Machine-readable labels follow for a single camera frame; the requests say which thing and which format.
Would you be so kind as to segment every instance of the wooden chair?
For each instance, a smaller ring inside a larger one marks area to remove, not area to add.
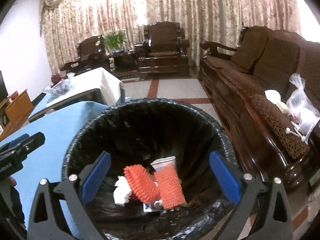
[[[149,73],[178,72],[189,77],[187,48],[189,40],[180,23],[156,22],[144,26],[144,42],[136,44],[139,77],[145,79]]]
[[[101,63],[101,66],[104,66],[106,50],[102,40],[102,36],[93,36],[79,43],[77,45],[77,60],[66,63],[61,70],[67,71],[67,73],[73,72],[76,75],[79,75],[99,67],[99,64],[97,63]]]

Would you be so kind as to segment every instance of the side table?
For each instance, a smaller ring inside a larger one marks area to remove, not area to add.
[[[109,59],[115,60],[115,69],[110,69]],[[137,53],[135,51],[127,51],[111,54],[105,57],[107,68],[112,75],[119,79],[139,77],[139,67],[137,62]]]

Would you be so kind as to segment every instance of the blue gripper pad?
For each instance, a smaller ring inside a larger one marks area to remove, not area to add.
[[[12,148],[12,147],[15,147],[18,143],[24,141],[25,139],[27,139],[27,138],[29,138],[29,137],[30,137],[30,136],[29,136],[27,133],[21,135],[20,137],[14,139],[13,141],[11,141],[11,142],[9,143],[8,149],[10,149],[10,148]]]
[[[228,170],[223,160],[216,152],[212,152],[209,157],[209,163],[228,200],[239,204],[241,200],[240,185]]]
[[[110,166],[111,156],[110,153],[106,152],[100,157],[98,162],[95,163],[95,166],[82,184],[80,200],[83,205],[93,200]]]

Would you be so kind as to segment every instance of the green plant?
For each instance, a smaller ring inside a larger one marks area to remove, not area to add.
[[[125,32],[124,30],[110,31],[103,35],[103,43],[109,49],[123,48]]]

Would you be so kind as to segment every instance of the trash can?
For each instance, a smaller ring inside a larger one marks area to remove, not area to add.
[[[199,239],[234,206],[209,167],[212,151],[237,165],[231,142],[214,118],[192,105],[145,98],[106,109],[70,143],[62,179],[79,174],[102,151],[111,154],[111,168],[86,208],[108,239]],[[146,213],[139,201],[115,205],[114,184],[126,166],[148,168],[169,156],[176,157],[186,207]]]

